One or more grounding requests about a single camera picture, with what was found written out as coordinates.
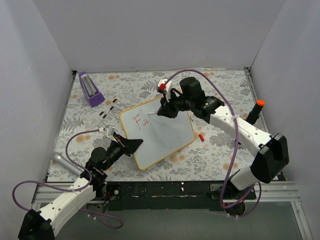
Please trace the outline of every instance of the black cylinder with orange cap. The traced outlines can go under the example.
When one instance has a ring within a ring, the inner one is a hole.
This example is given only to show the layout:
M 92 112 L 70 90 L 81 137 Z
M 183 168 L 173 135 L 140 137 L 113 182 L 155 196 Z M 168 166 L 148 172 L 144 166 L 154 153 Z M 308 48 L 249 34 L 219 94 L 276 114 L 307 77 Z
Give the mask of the black cylinder with orange cap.
M 264 107 L 265 102 L 262 100 L 256 101 L 252 111 L 249 113 L 248 117 L 245 119 L 249 124 L 253 125 L 259 118 L 259 114 Z

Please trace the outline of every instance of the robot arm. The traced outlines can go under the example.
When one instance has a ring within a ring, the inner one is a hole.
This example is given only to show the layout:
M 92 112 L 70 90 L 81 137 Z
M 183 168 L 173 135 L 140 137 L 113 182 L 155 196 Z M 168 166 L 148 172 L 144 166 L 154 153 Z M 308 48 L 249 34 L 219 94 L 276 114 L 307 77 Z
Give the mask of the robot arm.
M 158 116 L 175 118 L 179 111 L 192 111 L 197 118 L 220 128 L 232 137 L 235 136 L 234 116 L 229 108 L 218 98 L 206 96 L 198 80 L 187 77 L 180 81 L 182 93 L 164 82 L 166 80 L 158 84 L 158 92 L 163 93 L 161 107 L 156 112 Z M 252 125 L 258 119 L 261 108 L 256 104 L 247 119 L 237 117 L 239 142 L 255 158 L 250 167 L 230 177 L 224 197 L 235 197 L 241 190 L 257 182 L 270 183 L 289 163 L 286 138 L 280 133 L 272 136 Z
M 94 198 L 100 199 L 106 194 L 105 171 L 123 154 L 133 154 L 143 142 L 142 139 L 126 139 L 115 132 L 113 139 L 108 149 L 97 147 L 92 151 L 85 165 L 92 175 L 90 185 L 75 191 L 89 182 L 90 176 L 84 171 L 70 186 L 69 190 L 72 191 L 62 193 L 38 211 L 28 211 L 18 235 L 20 240 L 54 240 L 64 224 L 87 202 Z

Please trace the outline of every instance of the table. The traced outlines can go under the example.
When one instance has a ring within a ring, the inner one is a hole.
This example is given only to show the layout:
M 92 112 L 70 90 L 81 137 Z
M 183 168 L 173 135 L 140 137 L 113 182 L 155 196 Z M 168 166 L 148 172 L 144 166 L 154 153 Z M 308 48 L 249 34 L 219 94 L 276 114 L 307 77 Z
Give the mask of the table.
M 225 95 L 233 106 L 235 113 L 242 118 L 246 118 L 256 99 L 245 72 L 243 70 L 221 69 L 204 69 L 201 71 Z M 167 79 L 174 73 L 175 71 L 89 73 L 93 82 L 105 97 L 105 102 L 96 107 L 90 107 L 85 100 L 77 75 L 54 151 L 65 156 L 65 146 L 71 136 L 85 130 L 97 129 L 98 114 L 115 98 L 119 99 L 126 108 L 129 108 L 160 96 L 156 90 L 158 81 Z M 207 96 L 220 98 L 212 86 L 194 72 L 183 72 L 176 76 L 173 79 L 173 86 L 179 89 L 179 81 L 186 77 L 196 77 Z M 194 117 L 192 113 L 190 115 L 194 134 L 196 136 L 202 134 L 205 139 L 204 142 L 197 137 L 192 144 L 145 171 L 138 169 L 133 156 L 122 156 L 108 169 L 106 180 L 108 182 L 223 180 L 233 153 L 234 139 L 222 130 Z M 119 111 L 112 110 L 107 115 L 106 122 L 113 125 L 115 130 L 125 137 L 119 121 Z M 256 126 L 263 131 L 266 130 L 261 119 L 258 119 Z M 77 163 L 84 166 L 94 148 L 107 148 L 109 144 L 109 139 L 102 133 L 84 134 L 71 142 L 69 154 Z M 240 146 L 231 173 L 249 166 L 253 160 L 254 157 L 249 151 Z M 77 176 L 68 169 L 58 163 L 51 162 L 47 182 L 73 182 L 76 178 Z

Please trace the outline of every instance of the cable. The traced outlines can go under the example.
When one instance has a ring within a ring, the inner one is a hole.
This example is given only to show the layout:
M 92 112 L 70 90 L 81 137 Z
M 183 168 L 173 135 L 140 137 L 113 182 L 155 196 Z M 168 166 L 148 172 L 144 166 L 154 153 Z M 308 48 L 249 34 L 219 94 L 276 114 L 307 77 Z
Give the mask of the cable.
M 73 136 L 68 140 L 68 142 L 66 143 L 66 146 L 65 146 L 65 155 L 66 155 L 66 157 L 69 159 L 69 161 L 72 162 L 74 165 L 78 166 L 79 168 L 81 168 L 81 169 L 85 170 L 86 172 L 88 172 L 88 174 L 89 174 L 89 182 L 88 182 L 86 185 L 84 185 L 84 186 L 82 186 L 82 187 L 80 187 L 80 188 L 77 188 L 77 189 L 72 190 L 72 189 L 64 189 L 64 188 L 52 186 L 52 185 L 49 185 L 49 184 L 44 183 L 44 182 L 41 182 L 41 181 L 34 181 L 34 180 L 22 181 L 22 182 L 18 183 L 18 184 L 13 188 L 13 190 L 12 190 L 12 199 L 13 199 L 14 203 L 15 203 L 19 208 L 21 208 L 21 209 L 23 209 L 23 210 L 25 210 L 25 211 L 29 211 L 29 210 L 30 210 L 30 209 L 22 206 L 20 203 L 18 203 L 18 201 L 17 201 L 17 199 L 16 199 L 16 189 L 17 189 L 20 185 L 22 185 L 22 184 L 39 184 L 39 185 L 46 186 L 46 187 L 51 188 L 51 189 L 55 189 L 55 190 L 62 191 L 62 192 L 69 192 L 69 193 L 72 192 L 72 191 L 76 191 L 76 192 L 77 192 L 77 191 L 80 191 L 80 190 L 85 189 L 86 187 L 88 187 L 89 184 L 90 184 L 91 181 L 92 181 L 92 175 L 91 175 L 91 173 L 90 173 L 90 171 L 89 171 L 88 169 L 86 169 L 84 166 L 81 166 L 80 164 L 76 163 L 75 161 L 73 161 L 73 160 L 69 157 L 69 154 L 68 154 L 68 146 L 69 146 L 70 142 L 72 141 L 72 139 L 74 139 L 76 136 L 79 136 L 79 135 L 81 135 L 81 134 L 94 133 L 94 132 L 99 132 L 99 130 L 96 129 L 96 130 L 79 132 L 79 133 L 73 135 Z
M 87 209 L 80 209 L 79 212 L 85 212 L 85 213 L 89 213 L 89 214 L 98 214 L 98 215 L 101 215 L 101 216 L 105 216 L 105 217 L 117 220 L 120 223 L 119 226 L 111 225 L 110 223 L 107 223 L 107 222 L 105 222 L 104 220 L 102 220 L 102 219 L 100 219 L 98 217 L 95 218 L 96 220 L 100 221 L 101 223 L 103 223 L 104 225 L 107 225 L 109 228 L 112 228 L 112 229 L 119 229 L 119 228 L 122 228 L 122 226 L 124 225 L 124 222 L 122 221 L 122 219 L 117 217 L 117 216 L 113 216 L 113 215 L 109 215 L 109 214 L 102 213 L 102 212 L 97 212 L 97 211 L 91 211 L 91 210 L 87 210 Z
M 238 146 L 239 146 L 239 126 L 238 126 L 238 122 L 237 122 L 237 118 L 236 118 L 236 114 L 235 114 L 235 111 L 234 109 L 232 108 L 230 102 L 225 98 L 225 96 L 219 91 L 219 89 L 216 87 L 216 85 L 206 76 L 204 75 L 202 72 L 198 71 L 198 70 L 195 70 L 195 69 L 183 69 L 183 70 L 180 70 L 180 71 L 177 71 L 176 73 L 174 73 L 171 77 L 168 78 L 168 80 L 164 83 L 164 85 L 167 85 L 168 82 L 170 82 L 176 75 L 180 74 L 180 73 L 183 73 L 183 72 L 195 72 L 197 74 L 200 74 L 201 76 L 203 76 L 210 84 L 211 86 L 217 91 L 217 93 L 221 96 L 221 98 L 224 100 L 224 102 L 226 103 L 226 105 L 228 106 L 230 112 L 231 112 L 231 115 L 234 117 L 233 118 L 233 121 L 234 121 L 234 125 L 235 125 L 235 143 L 234 143 L 234 150 L 233 150 L 233 155 L 232 155 L 232 158 L 231 158 L 231 162 L 230 162 L 230 165 L 229 165 L 229 168 L 228 168 L 228 171 L 225 175 L 225 178 L 224 178 L 224 181 L 223 181 L 223 184 L 222 184 L 222 189 L 221 189 L 221 193 L 220 193 L 220 199 L 219 199 L 219 202 L 220 202 L 220 206 L 221 208 L 223 209 L 230 209 L 232 207 L 234 207 L 235 205 L 239 204 L 241 201 L 243 201 L 251 192 L 251 190 L 254 189 L 254 185 L 252 185 L 250 187 L 250 189 L 241 197 L 239 198 L 236 202 L 228 205 L 228 206 L 224 206 L 224 200 L 223 200 L 223 196 L 224 196 L 224 193 L 225 193 L 225 189 L 226 189 L 226 185 L 227 185 L 227 182 L 228 182 L 228 179 L 229 179 L 229 176 L 230 176 L 230 173 L 231 173 L 231 170 L 232 170 L 232 167 L 234 165 L 234 162 L 235 162 L 235 159 L 236 159 L 236 155 L 237 155 L 237 151 L 238 151 Z M 261 197 L 261 185 L 259 183 L 259 186 L 260 186 L 260 192 L 259 192 L 259 197 L 255 203 L 255 205 L 253 206 L 253 208 L 246 214 L 242 215 L 243 217 L 244 216 L 247 216 L 248 214 L 252 213 L 252 210 L 254 210 L 259 201 L 260 201 L 260 197 Z

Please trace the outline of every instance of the yellow frame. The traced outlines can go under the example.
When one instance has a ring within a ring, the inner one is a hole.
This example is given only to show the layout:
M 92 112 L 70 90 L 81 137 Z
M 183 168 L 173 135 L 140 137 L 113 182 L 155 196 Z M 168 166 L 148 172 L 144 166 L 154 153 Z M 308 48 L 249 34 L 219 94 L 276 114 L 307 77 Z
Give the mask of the yellow frame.
M 135 109 L 135 108 L 137 108 L 137 107 L 139 107 L 139 106 L 141 106 L 141 105 L 147 104 L 147 103 L 149 103 L 149 102 L 152 102 L 152 101 L 157 100 L 157 99 L 160 99 L 160 98 L 162 98 L 162 96 L 156 97 L 156 98 L 151 99 L 151 100 L 149 100 L 149 101 L 145 101 L 145 102 L 140 103 L 140 104 L 138 104 L 138 105 L 136 105 L 136 106 L 133 106 L 133 107 L 130 107 L 130 108 L 126 109 L 126 110 L 123 110 L 122 112 L 119 113 L 119 119 L 120 119 L 120 122 L 121 122 L 121 125 L 122 125 L 122 128 L 123 128 L 123 130 L 124 130 L 124 134 L 125 134 L 126 138 L 128 138 L 128 134 L 127 134 L 126 128 L 125 128 L 125 126 L 124 126 L 124 123 L 122 122 L 121 115 L 122 115 L 124 112 L 126 112 L 126 111 L 129 111 L 129 110 L 131 110 L 131 109 Z M 177 150 L 169 153 L 169 154 L 166 155 L 165 157 L 159 159 L 158 161 L 156 161 L 155 163 L 151 164 L 150 166 L 147 166 L 146 168 L 141 168 L 141 167 L 139 166 L 139 163 L 138 163 L 138 161 L 137 161 L 136 155 L 133 154 L 133 157 L 134 157 L 134 160 L 135 160 L 135 162 L 136 162 L 136 165 L 138 166 L 138 168 L 139 168 L 140 170 L 144 171 L 144 170 L 150 168 L 151 166 L 153 166 L 153 165 L 157 164 L 158 162 L 160 162 L 161 160 L 169 157 L 170 155 L 174 154 L 175 152 L 179 151 L 180 149 L 183 149 L 183 148 L 185 148 L 186 146 L 192 144 L 192 143 L 196 140 L 195 130 L 194 130 L 194 127 L 192 126 L 191 119 L 190 119 L 190 116 L 189 116 L 189 113 L 188 113 L 188 112 L 187 112 L 187 115 L 188 115 L 188 117 L 189 117 L 191 129 L 192 129 L 193 136 L 194 136 L 193 140 L 192 140 L 191 142 L 183 145 L 182 147 L 178 148 Z

